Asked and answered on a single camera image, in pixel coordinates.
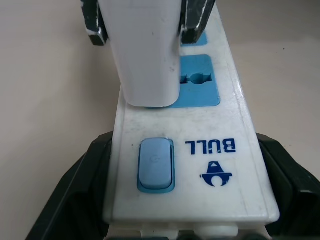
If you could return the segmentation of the white blue power strip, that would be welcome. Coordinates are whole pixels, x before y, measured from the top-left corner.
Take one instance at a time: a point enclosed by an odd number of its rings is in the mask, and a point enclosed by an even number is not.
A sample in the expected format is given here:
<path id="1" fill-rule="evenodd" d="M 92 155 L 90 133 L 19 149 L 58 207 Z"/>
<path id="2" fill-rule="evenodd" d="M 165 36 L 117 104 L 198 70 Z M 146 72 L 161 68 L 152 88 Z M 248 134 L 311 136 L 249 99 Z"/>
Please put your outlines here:
<path id="1" fill-rule="evenodd" d="M 179 35 L 180 89 L 166 107 L 120 86 L 103 218 L 144 237 L 235 237 L 280 210 L 215 4 L 198 42 Z"/>

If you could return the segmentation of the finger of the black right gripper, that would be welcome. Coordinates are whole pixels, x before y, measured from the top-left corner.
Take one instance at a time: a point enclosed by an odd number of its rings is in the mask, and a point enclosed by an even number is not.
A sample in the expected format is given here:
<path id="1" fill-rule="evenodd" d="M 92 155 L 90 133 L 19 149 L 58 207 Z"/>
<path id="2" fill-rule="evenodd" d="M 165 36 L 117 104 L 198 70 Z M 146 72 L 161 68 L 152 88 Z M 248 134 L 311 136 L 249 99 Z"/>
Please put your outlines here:
<path id="1" fill-rule="evenodd" d="M 182 44 L 195 44 L 206 29 L 216 0 L 182 0 L 179 34 Z"/>
<path id="2" fill-rule="evenodd" d="M 109 39 L 98 0 L 80 0 L 86 32 L 94 46 L 104 46 Z"/>

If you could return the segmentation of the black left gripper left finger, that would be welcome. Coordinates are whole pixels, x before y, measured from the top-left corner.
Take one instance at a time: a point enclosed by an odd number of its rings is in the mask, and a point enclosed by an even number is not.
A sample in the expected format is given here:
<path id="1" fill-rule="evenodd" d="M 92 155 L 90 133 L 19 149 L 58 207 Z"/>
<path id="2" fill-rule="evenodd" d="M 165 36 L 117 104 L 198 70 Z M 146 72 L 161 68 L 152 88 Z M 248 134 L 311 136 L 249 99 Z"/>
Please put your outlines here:
<path id="1" fill-rule="evenodd" d="M 100 135 L 63 175 L 25 240 L 104 240 L 113 133 Z"/>

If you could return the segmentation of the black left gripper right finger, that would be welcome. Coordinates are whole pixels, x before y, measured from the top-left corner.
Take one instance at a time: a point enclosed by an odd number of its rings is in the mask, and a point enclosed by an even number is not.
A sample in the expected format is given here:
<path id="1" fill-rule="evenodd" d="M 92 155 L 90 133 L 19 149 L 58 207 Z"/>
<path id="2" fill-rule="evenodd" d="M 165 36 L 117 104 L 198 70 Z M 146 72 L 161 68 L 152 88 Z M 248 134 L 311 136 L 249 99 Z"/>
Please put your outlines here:
<path id="1" fill-rule="evenodd" d="M 266 226 L 278 240 L 320 240 L 320 181 L 276 140 L 257 135 L 279 220 Z"/>

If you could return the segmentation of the white charger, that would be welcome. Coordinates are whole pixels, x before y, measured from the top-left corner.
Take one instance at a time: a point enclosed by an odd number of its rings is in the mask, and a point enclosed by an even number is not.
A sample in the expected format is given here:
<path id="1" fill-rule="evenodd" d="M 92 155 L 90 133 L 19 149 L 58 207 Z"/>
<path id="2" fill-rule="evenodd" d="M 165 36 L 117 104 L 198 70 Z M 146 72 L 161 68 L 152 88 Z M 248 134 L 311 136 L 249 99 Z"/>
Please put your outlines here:
<path id="1" fill-rule="evenodd" d="M 126 102 L 162 108 L 180 94 L 182 0 L 98 0 Z"/>

